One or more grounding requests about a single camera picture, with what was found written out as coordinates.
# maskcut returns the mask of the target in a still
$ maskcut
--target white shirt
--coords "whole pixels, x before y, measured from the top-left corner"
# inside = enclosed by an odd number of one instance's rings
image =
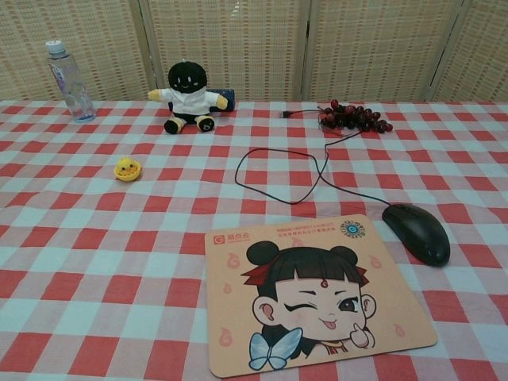
[[[216,106],[219,94],[206,91],[206,87],[194,93],[180,93],[174,89],[162,89],[160,100],[173,102],[173,112],[177,114],[205,115],[211,106]]]

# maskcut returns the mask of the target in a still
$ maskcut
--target cartoon hand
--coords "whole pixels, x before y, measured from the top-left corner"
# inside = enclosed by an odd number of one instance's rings
[[[368,336],[369,332],[363,331],[359,325],[356,323],[353,324],[353,331],[349,334],[349,337],[351,337],[352,343],[357,346],[358,348],[366,348],[371,341],[371,338]]]
[[[155,90],[149,91],[148,92],[148,99],[150,99],[151,101],[160,102],[160,90],[155,89]]]
[[[217,102],[215,103],[215,106],[221,110],[225,110],[228,107],[228,100],[224,98],[222,95],[219,95],[217,97]]]

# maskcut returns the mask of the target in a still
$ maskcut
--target black plush toy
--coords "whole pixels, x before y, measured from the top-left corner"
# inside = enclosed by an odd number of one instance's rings
[[[208,115],[210,107],[225,110],[228,100],[222,95],[206,90],[206,72],[195,62],[176,63],[167,73],[169,88],[152,90],[148,98],[153,101],[171,102],[173,116],[164,123],[171,134],[180,133],[187,123],[195,123],[202,132],[214,129],[214,119]]]

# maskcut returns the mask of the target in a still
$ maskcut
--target tongue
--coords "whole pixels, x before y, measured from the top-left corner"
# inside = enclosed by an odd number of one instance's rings
[[[323,321],[328,329],[335,329],[335,321]]]

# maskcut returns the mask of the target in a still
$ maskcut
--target yellow chick toy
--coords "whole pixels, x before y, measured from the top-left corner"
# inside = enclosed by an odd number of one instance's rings
[[[121,181],[133,181],[141,173],[141,165],[129,157],[122,157],[114,168],[114,174]]]

